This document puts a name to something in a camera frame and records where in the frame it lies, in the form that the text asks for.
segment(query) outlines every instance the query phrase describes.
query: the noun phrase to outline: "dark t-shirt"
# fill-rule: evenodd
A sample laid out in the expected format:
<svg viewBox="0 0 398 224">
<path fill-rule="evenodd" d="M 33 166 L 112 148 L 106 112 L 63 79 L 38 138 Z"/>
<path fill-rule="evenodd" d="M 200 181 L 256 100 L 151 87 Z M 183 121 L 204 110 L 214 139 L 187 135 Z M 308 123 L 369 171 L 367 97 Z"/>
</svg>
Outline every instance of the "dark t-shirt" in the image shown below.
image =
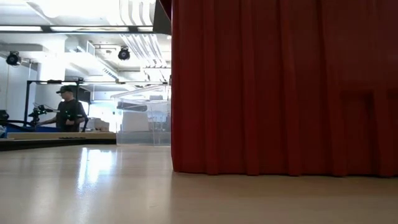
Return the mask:
<svg viewBox="0 0 398 224">
<path fill-rule="evenodd" d="M 80 124 L 75 125 L 66 125 L 65 123 L 69 119 L 70 121 L 74 121 L 77 115 L 77 119 L 79 118 L 87 118 L 85 110 L 83 109 L 83 105 L 78 102 L 76 105 L 76 100 L 70 100 L 68 102 L 64 101 L 58 105 L 57 113 L 57 128 L 61 130 L 61 132 L 79 132 Z"/>
</svg>

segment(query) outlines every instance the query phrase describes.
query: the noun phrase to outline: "platform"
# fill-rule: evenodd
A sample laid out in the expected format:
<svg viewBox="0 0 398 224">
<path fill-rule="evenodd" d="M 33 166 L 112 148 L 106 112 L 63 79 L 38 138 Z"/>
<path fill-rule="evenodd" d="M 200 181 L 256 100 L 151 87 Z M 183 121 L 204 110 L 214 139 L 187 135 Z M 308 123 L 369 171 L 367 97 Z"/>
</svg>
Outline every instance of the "platform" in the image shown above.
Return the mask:
<svg viewBox="0 0 398 224">
<path fill-rule="evenodd" d="M 9 133 L 0 141 L 0 151 L 41 147 L 116 144 L 115 133 Z"/>
</svg>

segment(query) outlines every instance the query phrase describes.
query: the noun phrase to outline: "pole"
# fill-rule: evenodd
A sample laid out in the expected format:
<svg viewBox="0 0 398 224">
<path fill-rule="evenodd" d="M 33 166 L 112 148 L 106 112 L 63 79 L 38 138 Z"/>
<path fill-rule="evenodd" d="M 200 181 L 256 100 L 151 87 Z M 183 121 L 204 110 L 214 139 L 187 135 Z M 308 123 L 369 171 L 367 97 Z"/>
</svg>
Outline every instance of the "pole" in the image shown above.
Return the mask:
<svg viewBox="0 0 398 224">
<path fill-rule="evenodd" d="M 27 110 L 29 109 L 29 92 L 30 92 L 30 84 L 31 81 L 26 81 L 26 96 L 25 96 L 25 112 L 24 112 L 24 127 L 26 127 L 26 122 L 27 122 Z"/>
</svg>

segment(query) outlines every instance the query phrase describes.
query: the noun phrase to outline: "spotlight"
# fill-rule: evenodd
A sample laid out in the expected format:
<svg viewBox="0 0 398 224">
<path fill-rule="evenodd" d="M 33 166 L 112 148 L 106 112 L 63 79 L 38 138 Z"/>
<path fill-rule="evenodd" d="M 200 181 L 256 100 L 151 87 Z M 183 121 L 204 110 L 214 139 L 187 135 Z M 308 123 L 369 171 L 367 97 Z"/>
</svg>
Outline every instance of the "spotlight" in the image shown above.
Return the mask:
<svg viewBox="0 0 398 224">
<path fill-rule="evenodd" d="M 130 52 L 129 52 L 129 48 L 128 47 L 122 47 L 118 57 L 120 60 L 129 60 L 130 58 Z"/>
<path fill-rule="evenodd" d="M 21 64 L 21 58 L 19 57 L 19 52 L 10 52 L 10 55 L 7 57 L 7 64 L 11 66 L 19 66 Z"/>
</svg>

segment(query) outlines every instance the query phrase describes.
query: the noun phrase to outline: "baseball cap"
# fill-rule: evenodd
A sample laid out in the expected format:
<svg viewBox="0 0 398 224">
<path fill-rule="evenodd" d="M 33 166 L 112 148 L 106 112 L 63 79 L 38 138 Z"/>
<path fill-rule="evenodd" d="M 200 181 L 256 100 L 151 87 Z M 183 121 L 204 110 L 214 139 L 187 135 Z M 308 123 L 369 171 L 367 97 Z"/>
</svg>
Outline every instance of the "baseball cap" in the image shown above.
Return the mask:
<svg viewBox="0 0 398 224">
<path fill-rule="evenodd" d="M 65 93 L 65 92 L 73 92 L 72 88 L 70 86 L 61 86 L 61 89 L 57 91 L 57 93 Z"/>
</svg>

